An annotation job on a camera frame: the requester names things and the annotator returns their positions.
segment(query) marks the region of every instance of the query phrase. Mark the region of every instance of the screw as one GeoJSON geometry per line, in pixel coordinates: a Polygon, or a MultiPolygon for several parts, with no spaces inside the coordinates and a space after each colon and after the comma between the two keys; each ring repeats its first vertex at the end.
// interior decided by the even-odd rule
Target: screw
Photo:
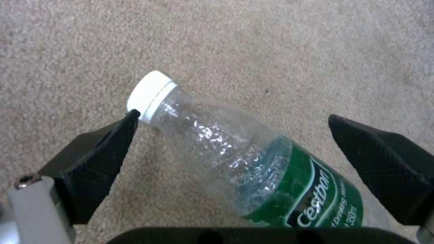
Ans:
{"type": "Polygon", "coordinates": [[[15,189],[19,190],[25,187],[28,187],[29,185],[38,182],[41,180],[41,176],[38,173],[32,173],[32,174],[26,174],[19,177],[15,183],[15,189]]]}

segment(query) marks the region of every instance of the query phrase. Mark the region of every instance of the textured rubber surface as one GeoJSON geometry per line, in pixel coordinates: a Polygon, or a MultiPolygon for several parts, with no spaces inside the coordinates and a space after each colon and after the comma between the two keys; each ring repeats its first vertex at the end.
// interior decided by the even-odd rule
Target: textured rubber surface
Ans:
{"type": "Polygon", "coordinates": [[[297,243],[412,244],[391,232],[373,228],[137,228],[108,244],[153,243],[297,243]]]}
{"type": "Polygon", "coordinates": [[[434,157],[406,137],[331,115],[333,138],[363,182],[402,224],[423,223],[434,196],[434,157]]]}
{"type": "Polygon", "coordinates": [[[77,136],[39,172],[53,177],[73,224],[86,224],[109,194],[137,128],[140,113],[77,136]]]}

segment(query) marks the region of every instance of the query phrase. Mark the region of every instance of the beige carpet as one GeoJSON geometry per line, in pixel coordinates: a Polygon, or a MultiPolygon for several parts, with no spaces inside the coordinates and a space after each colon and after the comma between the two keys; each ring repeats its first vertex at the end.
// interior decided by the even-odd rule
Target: beige carpet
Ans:
{"type": "MultiPolygon", "coordinates": [[[[432,0],[4,0],[0,11],[3,195],[79,133],[120,119],[154,69],[258,114],[359,186],[330,113],[434,152],[432,0]]],[[[140,226],[239,225],[142,125],[77,243],[140,226]]]]}

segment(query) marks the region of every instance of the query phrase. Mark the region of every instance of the silver metal part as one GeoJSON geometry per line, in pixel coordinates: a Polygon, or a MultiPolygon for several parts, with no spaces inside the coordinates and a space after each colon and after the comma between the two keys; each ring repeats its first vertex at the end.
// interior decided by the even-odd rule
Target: silver metal part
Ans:
{"type": "Polygon", "coordinates": [[[52,178],[43,176],[24,188],[11,189],[8,194],[21,244],[74,242],[75,231],[52,178]]]}
{"type": "Polygon", "coordinates": [[[8,205],[4,205],[0,214],[0,243],[18,244],[20,237],[18,228],[13,218],[13,212],[8,205]]]}
{"type": "Polygon", "coordinates": [[[26,174],[19,177],[13,185],[15,186],[15,189],[18,190],[34,184],[40,180],[41,177],[38,173],[26,174]]]}
{"type": "Polygon", "coordinates": [[[416,236],[421,244],[434,244],[434,208],[425,224],[419,228],[416,236]]]}

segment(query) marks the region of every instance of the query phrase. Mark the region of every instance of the hole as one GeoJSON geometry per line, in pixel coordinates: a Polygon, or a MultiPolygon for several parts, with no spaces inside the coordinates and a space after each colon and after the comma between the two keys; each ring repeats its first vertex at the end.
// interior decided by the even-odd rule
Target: hole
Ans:
{"type": "Polygon", "coordinates": [[[205,231],[197,239],[197,244],[222,244],[223,237],[215,231],[205,231]]]}
{"type": "Polygon", "coordinates": [[[32,179],[33,179],[33,175],[26,175],[26,176],[21,177],[20,183],[25,183],[25,182],[31,181],[32,179]]]}
{"type": "Polygon", "coordinates": [[[321,236],[310,230],[303,230],[297,234],[297,244],[324,244],[321,236]]]}

